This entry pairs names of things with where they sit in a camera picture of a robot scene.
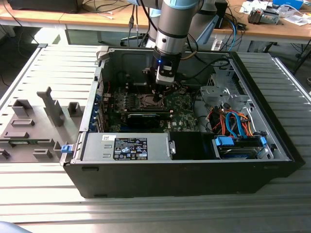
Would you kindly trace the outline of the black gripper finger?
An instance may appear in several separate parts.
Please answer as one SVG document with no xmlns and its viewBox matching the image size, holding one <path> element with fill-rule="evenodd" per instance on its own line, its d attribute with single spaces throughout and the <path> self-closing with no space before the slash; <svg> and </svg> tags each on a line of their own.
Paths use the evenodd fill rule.
<svg viewBox="0 0 311 233">
<path fill-rule="evenodd" d="M 174 92 L 179 91 L 181 88 L 183 88 L 183 84 L 181 82 L 173 82 L 172 85 L 163 87 L 161 95 L 166 97 L 173 94 Z"/>
<path fill-rule="evenodd" d="M 146 83 L 148 84 L 151 92 L 153 93 L 153 101 L 159 102 L 161 100 L 160 96 L 160 85 L 156 83 L 156 79 L 154 77 L 154 73 L 150 70 L 150 68 L 145 68 L 142 70 L 142 74 L 145 78 Z"/>
</svg>

